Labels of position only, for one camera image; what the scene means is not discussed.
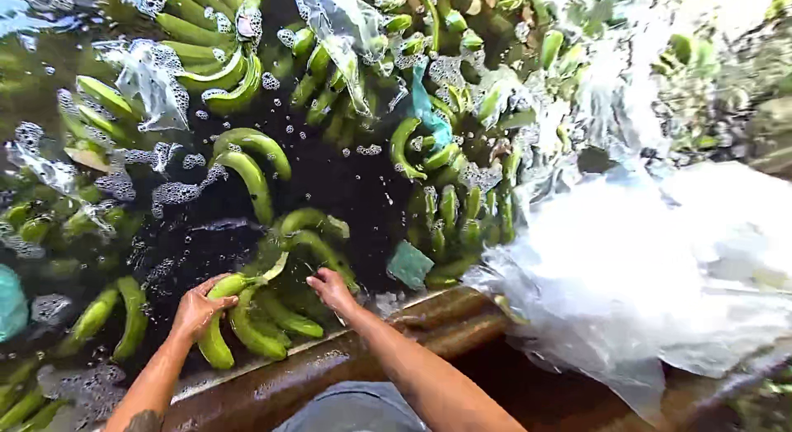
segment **teal plastic piece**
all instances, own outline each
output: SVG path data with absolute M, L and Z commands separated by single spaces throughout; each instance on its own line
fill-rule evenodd
M 24 330 L 29 314 L 19 276 L 8 266 L 0 265 L 0 342 Z
M 431 101 L 429 100 L 429 93 L 424 88 L 421 82 L 426 72 L 426 64 L 429 59 L 419 61 L 412 67 L 412 113 L 416 118 L 421 119 L 421 122 L 431 130 L 431 134 L 435 137 L 435 145 L 431 147 L 431 151 L 439 151 L 451 141 L 454 136 L 451 134 L 451 128 L 448 121 L 439 117 L 431 111 Z
M 424 286 L 424 278 L 435 263 L 415 246 L 402 240 L 388 263 L 388 273 L 412 289 Z

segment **human arm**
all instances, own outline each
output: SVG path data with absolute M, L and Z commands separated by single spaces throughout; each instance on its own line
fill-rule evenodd
M 224 276 L 215 276 L 182 296 L 168 337 L 114 409 L 104 432 L 160 430 L 190 347 L 203 335 L 215 312 L 237 304 L 235 295 L 215 300 L 206 297 Z
M 307 281 L 322 302 L 363 338 L 386 375 L 431 430 L 525 432 L 470 378 L 358 305 L 337 273 L 322 268 Z

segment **human hand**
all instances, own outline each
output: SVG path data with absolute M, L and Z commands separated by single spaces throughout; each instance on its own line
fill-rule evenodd
M 356 309 L 361 306 L 357 304 L 355 298 L 351 296 L 349 288 L 344 284 L 344 279 L 339 273 L 328 269 L 320 268 L 316 276 L 309 276 L 306 281 L 311 285 L 322 304 L 327 305 L 339 316 L 349 320 Z
M 209 290 L 214 285 L 229 274 L 221 274 L 205 281 L 188 290 L 179 302 L 176 316 L 173 319 L 173 326 L 170 327 L 170 336 L 180 341 L 189 342 L 191 345 L 197 341 L 206 331 L 209 320 L 217 311 L 232 307 L 237 304 L 239 298 L 236 295 L 229 295 L 219 299 L 206 297 Z

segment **tattoo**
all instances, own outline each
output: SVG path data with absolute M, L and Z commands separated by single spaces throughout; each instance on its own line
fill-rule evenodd
M 159 432 L 163 427 L 163 417 L 149 409 L 134 414 L 124 432 Z

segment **forearm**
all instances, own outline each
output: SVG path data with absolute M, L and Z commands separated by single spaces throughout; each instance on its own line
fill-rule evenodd
M 348 321 L 430 429 L 525 431 L 470 378 L 371 312 L 360 308 Z
M 192 345 L 186 338 L 168 336 L 115 408 L 104 431 L 124 432 L 133 420 L 139 425 L 131 427 L 131 432 L 159 430 Z

